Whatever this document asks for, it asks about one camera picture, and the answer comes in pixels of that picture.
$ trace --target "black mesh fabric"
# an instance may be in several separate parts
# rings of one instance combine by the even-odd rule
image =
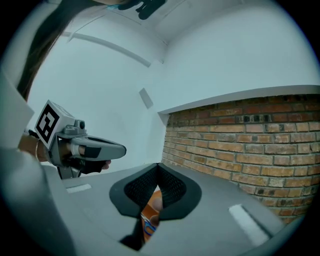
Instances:
[[[157,167],[151,169],[124,187],[124,193],[144,209],[157,187]]]
[[[124,193],[142,209],[146,207],[157,185],[161,190],[163,208],[179,201],[186,185],[162,168],[153,168],[124,187]]]
[[[163,208],[179,201],[187,191],[182,180],[162,168],[156,172],[156,181],[161,190]]]

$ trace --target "person's arm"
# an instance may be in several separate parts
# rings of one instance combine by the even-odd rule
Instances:
[[[38,142],[38,138],[35,138],[30,135],[23,134],[20,140],[18,149],[24,152],[28,152],[29,154],[33,155],[34,157],[37,156],[39,162],[47,162],[47,156],[45,151],[45,145],[40,140]]]

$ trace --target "hair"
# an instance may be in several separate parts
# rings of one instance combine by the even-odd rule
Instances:
[[[62,0],[36,31],[17,90],[27,100],[37,72],[70,21],[83,10],[101,6],[92,0]]]

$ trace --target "white wall trim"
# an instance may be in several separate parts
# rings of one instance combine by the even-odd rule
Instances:
[[[61,36],[70,37],[71,34],[72,34],[71,32],[65,31],[61,34]],[[94,44],[108,47],[109,49],[112,49],[116,52],[119,52],[119,53],[139,62],[140,64],[144,65],[147,68],[149,68],[151,66],[151,63],[148,60],[146,60],[145,58],[143,58],[143,57],[135,54],[134,52],[132,52],[128,49],[125,49],[115,43],[112,43],[110,41],[103,40],[101,38],[91,36],[91,35],[82,34],[82,33],[74,33],[72,35],[72,38],[76,38],[76,39],[80,39],[80,40],[84,40],[84,41],[88,41],[88,42],[91,42]]]
[[[215,97],[205,98],[202,100],[190,102],[188,104],[176,106],[160,110],[160,114],[169,114],[177,111],[183,111],[188,109],[194,109],[202,106],[238,101],[250,98],[268,97],[268,96],[279,96],[279,95],[299,95],[299,94],[320,94],[320,85],[288,85],[268,88],[258,88],[252,90],[244,90]]]

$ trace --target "brick wall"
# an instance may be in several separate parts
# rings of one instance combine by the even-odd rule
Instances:
[[[320,96],[230,101],[170,115],[162,161],[230,180],[285,223],[320,183]]]

